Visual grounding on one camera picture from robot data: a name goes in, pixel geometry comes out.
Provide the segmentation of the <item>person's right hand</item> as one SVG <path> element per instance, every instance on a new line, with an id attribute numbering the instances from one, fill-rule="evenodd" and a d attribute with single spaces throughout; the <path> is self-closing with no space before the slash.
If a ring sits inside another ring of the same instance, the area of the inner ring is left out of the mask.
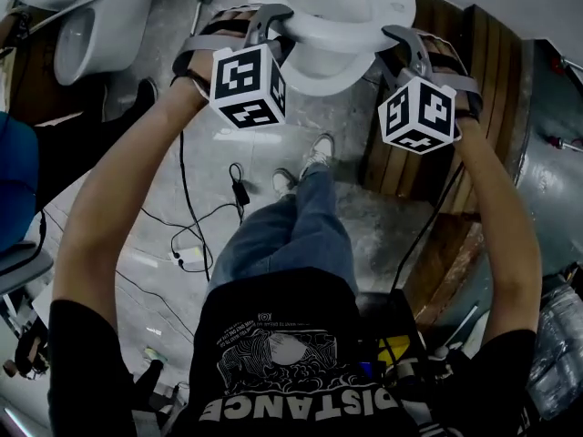
<path id="1" fill-rule="evenodd" d="M 453 46 L 429 33 L 419 34 L 428 54 L 432 72 L 431 80 L 438 86 L 448 86 L 455 91 L 455 109 L 469 110 L 476 81 L 467 73 Z"/>

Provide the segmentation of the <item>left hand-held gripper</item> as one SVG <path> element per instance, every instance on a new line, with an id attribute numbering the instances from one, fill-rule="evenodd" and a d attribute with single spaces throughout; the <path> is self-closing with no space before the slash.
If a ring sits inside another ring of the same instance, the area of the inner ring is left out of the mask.
<path id="1" fill-rule="evenodd" d="M 270 29 L 291 19 L 294 11 L 283 4 L 257 6 L 246 38 L 238 50 L 225 48 L 213 54 L 210 83 L 188 69 L 193 50 L 190 35 L 175 58 L 176 78 L 194 82 L 209 106 L 231 127 L 253 129 L 286 123 L 287 84 L 281 72 L 294 41 L 287 36 L 269 37 Z"/>

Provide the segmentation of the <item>person's left hand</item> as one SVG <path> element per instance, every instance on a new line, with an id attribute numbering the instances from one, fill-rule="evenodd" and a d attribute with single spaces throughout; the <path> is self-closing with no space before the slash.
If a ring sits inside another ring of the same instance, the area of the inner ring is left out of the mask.
<path id="1" fill-rule="evenodd" d="M 188 69 L 210 83 L 213 54 L 225 48 L 238 50 L 246 38 L 251 19 L 257 11 L 257 6 L 245 6 L 216 14 L 198 34 L 192 37 L 192 42 L 189 42 L 189 48 L 193 50 L 193 54 Z"/>

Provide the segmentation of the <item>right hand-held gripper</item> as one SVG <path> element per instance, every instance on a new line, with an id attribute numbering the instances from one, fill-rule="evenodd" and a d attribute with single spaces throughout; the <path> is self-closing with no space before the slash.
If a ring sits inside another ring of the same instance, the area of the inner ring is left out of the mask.
<path id="1" fill-rule="evenodd" d="M 431 80 L 428 54 L 412 27 L 385 25 L 388 46 L 378 53 L 390 96 L 378 107 L 382 140 L 417 155 L 448 146 L 462 137 L 461 118 L 478 120 L 483 100 L 478 86 L 469 110 L 455 109 L 455 91 Z"/>

